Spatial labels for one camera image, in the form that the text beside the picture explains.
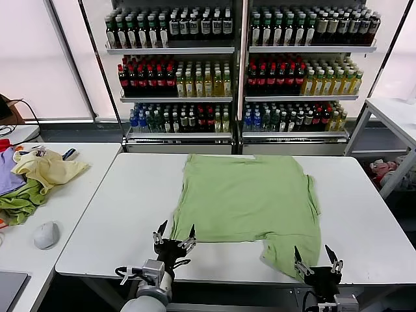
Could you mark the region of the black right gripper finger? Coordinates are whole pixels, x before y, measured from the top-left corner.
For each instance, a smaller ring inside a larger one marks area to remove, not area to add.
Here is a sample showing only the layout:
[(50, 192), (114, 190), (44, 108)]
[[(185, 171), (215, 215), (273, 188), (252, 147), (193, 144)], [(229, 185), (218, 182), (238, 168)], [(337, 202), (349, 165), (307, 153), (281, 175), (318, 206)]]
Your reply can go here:
[(302, 257), (297, 246), (294, 246), (294, 268), (300, 276), (311, 276), (315, 273), (302, 261)]
[(335, 252), (328, 245), (325, 245), (325, 249), (331, 262), (331, 273), (341, 273), (344, 264), (343, 260), (338, 259)]

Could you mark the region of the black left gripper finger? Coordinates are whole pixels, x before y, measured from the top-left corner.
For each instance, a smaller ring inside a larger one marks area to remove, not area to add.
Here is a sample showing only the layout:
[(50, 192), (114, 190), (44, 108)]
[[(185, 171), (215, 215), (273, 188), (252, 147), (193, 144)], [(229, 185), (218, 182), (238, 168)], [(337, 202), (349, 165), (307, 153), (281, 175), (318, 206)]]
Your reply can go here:
[(178, 244), (180, 248), (193, 248), (196, 245), (195, 225), (193, 224), (187, 239)]
[(168, 220), (165, 220), (158, 228), (157, 231), (154, 231), (152, 234), (153, 241), (155, 244), (162, 244), (163, 243), (163, 234), (166, 229)]

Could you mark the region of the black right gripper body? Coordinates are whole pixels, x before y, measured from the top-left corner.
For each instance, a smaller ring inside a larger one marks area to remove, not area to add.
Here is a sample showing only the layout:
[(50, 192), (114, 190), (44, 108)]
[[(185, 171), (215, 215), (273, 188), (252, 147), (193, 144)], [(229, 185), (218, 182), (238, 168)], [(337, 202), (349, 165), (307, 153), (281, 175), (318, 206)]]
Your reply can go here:
[(342, 274), (331, 266), (312, 267), (312, 274), (304, 276), (304, 283), (313, 288), (315, 294), (339, 294), (338, 285)]

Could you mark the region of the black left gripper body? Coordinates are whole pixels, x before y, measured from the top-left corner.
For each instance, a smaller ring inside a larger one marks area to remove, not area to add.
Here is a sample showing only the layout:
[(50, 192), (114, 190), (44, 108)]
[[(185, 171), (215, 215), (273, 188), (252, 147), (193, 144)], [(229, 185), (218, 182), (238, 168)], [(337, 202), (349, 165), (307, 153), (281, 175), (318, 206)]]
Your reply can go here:
[(181, 265), (190, 263), (187, 254), (192, 248), (180, 248), (180, 240), (163, 239), (162, 244), (154, 244), (154, 251), (157, 254), (157, 260), (164, 263), (165, 270), (174, 270)]

